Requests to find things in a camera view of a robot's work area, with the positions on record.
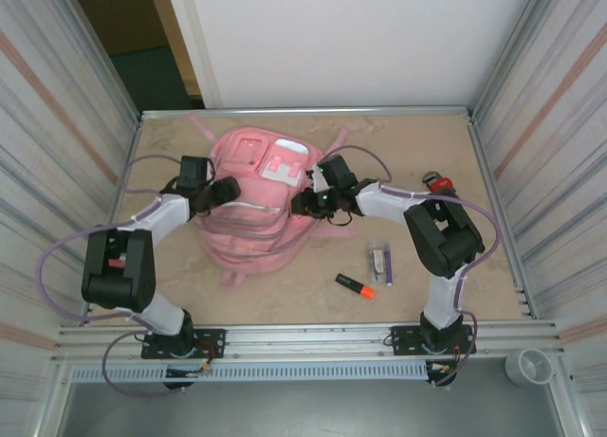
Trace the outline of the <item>red pipe wrench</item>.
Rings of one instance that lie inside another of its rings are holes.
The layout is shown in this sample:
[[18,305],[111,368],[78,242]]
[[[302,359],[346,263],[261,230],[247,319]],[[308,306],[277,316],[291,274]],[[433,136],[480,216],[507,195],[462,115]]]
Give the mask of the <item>red pipe wrench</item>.
[[442,190],[455,191],[453,182],[439,172],[428,172],[422,178],[422,183],[430,192]]

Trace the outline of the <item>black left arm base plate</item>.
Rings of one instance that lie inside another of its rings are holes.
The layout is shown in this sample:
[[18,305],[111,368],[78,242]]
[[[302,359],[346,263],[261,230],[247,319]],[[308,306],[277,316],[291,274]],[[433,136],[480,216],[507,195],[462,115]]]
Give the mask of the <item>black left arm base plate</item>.
[[222,358],[226,346],[224,329],[185,329],[176,336],[151,334],[144,337],[142,359]]

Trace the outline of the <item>aluminium corner post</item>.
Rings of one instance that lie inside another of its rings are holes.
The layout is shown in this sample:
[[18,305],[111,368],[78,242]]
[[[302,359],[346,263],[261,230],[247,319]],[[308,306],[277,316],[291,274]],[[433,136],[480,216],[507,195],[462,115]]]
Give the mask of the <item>aluminium corner post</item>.
[[480,123],[480,119],[497,97],[508,73],[522,52],[524,44],[544,17],[550,2],[551,0],[527,0],[524,3],[521,14],[487,74],[478,95],[469,106],[468,113],[472,123]]
[[136,127],[140,124],[140,112],[129,95],[118,71],[111,62],[101,40],[94,31],[78,0],[65,0],[71,22],[78,30],[76,33],[86,60],[91,64],[96,76],[108,93],[110,100],[117,106],[121,116]]

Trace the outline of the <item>long grooved aluminium mounting rail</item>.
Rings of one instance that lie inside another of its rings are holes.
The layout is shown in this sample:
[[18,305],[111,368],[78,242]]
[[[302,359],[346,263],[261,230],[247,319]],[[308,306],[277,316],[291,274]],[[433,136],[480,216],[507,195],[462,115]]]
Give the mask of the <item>long grooved aluminium mounting rail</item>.
[[[332,361],[375,360],[394,355],[389,345],[391,323],[227,325],[219,351],[223,360]],[[60,331],[50,359],[74,364],[97,363],[107,346],[114,363],[140,360],[142,344],[120,336],[135,326],[66,327]],[[500,357],[526,348],[564,355],[556,324],[551,320],[482,320],[478,323],[475,357]]]

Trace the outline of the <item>white door frame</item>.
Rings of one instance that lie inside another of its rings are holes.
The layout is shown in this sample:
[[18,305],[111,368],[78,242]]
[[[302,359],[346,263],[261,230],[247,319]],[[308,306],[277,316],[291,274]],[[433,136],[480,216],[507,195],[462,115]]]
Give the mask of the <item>white door frame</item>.
[[207,109],[224,107],[195,0],[153,0],[187,94]]

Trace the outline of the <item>pink student backpack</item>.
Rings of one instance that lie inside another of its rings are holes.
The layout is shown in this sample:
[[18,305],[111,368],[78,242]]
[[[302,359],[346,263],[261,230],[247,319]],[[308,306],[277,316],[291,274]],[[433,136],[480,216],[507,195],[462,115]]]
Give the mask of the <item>pink student backpack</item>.
[[274,272],[290,263],[310,238],[352,238],[351,228],[295,215],[290,202],[311,185],[306,172],[326,152],[311,143],[257,127],[236,128],[216,137],[194,114],[189,120],[212,143],[215,177],[233,177],[241,194],[196,227],[223,281],[238,285],[247,276]]

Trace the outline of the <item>clear plastic stationery pouch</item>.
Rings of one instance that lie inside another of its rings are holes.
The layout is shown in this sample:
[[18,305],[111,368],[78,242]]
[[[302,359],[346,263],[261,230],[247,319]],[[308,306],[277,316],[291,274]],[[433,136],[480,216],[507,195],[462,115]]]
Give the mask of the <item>clear plastic stationery pouch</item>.
[[385,245],[379,240],[370,240],[367,244],[369,276],[372,284],[385,283],[386,280],[384,247]]

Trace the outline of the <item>grey plastic cup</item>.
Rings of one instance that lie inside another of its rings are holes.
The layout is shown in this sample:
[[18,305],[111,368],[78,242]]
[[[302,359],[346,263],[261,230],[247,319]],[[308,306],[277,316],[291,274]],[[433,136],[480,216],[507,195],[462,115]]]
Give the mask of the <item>grey plastic cup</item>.
[[534,348],[510,354],[505,360],[505,371],[509,380],[520,387],[546,385],[554,373],[549,357]]

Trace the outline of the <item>black orange highlighter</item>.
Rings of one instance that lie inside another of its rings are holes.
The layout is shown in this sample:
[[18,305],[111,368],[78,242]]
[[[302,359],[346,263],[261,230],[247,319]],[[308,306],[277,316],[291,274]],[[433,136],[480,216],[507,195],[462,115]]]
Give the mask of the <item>black orange highlighter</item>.
[[374,288],[343,274],[338,274],[335,278],[335,282],[357,293],[358,295],[361,295],[365,299],[372,300],[375,297],[376,290]]

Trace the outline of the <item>thin aluminium table edge rail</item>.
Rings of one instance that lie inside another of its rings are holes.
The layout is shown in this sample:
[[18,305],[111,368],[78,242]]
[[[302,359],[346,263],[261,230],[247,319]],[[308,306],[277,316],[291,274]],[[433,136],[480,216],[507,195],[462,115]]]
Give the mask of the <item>thin aluminium table edge rail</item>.
[[187,118],[267,118],[267,117],[337,117],[337,116],[405,116],[405,115],[461,115],[469,109],[461,105],[406,105],[373,107],[288,107],[288,108],[233,108],[196,110],[146,110],[141,120]]

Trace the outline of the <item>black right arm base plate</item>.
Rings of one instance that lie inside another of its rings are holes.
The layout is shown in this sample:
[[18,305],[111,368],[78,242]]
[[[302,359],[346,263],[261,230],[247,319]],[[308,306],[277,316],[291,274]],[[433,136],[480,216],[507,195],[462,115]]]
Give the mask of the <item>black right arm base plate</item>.
[[477,352],[470,325],[455,325],[450,329],[436,330],[432,326],[400,325],[390,329],[394,355],[461,355],[468,350]]

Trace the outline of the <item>aluminium table side rail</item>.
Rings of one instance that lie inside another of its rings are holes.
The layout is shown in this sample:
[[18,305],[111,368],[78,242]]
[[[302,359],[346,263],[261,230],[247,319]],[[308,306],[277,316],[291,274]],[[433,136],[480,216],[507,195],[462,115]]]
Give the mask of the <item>aluminium table side rail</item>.
[[533,298],[528,288],[529,280],[524,271],[524,265],[517,247],[515,246],[513,231],[506,219],[505,207],[498,192],[497,178],[494,176],[492,169],[489,166],[479,130],[471,116],[467,117],[467,128],[470,142],[485,182],[489,202],[502,233],[502,245],[506,253],[516,292],[520,295],[520,306],[522,308],[523,316],[528,319],[537,319],[538,315],[535,309],[535,303],[533,302]]
[[136,130],[134,131],[132,141],[130,143],[128,154],[125,159],[125,165],[124,165],[124,168],[120,175],[120,180],[115,188],[115,195],[114,195],[114,200],[112,203],[111,211],[109,213],[109,216],[107,217],[107,221],[103,224],[103,226],[106,228],[112,227],[118,221],[120,207],[122,204],[123,196],[125,194],[125,186],[126,186],[126,180],[127,180],[127,168],[136,156],[139,139],[140,139],[141,132],[142,132],[142,127],[143,127],[143,119],[140,118],[138,120]]

